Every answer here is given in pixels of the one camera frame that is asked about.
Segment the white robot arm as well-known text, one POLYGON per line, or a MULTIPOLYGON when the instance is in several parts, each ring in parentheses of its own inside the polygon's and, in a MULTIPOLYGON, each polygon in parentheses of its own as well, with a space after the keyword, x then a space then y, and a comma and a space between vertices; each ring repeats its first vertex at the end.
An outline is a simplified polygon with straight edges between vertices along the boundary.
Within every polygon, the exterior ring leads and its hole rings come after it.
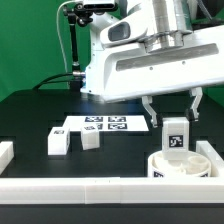
POLYGON ((158 127, 152 98, 189 90, 196 120, 202 88, 224 83, 224 25, 194 31, 187 0, 127 0, 122 19, 108 14, 117 5, 83 0, 92 23, 81 92, 104 102, 140 98, 158 127))

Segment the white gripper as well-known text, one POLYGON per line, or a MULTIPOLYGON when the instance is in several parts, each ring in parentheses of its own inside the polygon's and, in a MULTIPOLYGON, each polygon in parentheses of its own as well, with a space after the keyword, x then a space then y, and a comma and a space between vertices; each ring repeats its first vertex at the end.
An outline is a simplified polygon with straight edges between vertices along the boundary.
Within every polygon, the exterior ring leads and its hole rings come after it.
POLYGON ((90 35, 83 92, 106 102, 142 97, 154 128, 151 96, 191 89, 187 118, 197 121, 201 87, 224 83, 224 25, 190 31, 151 16, 104 14, 93 17, 90 35))

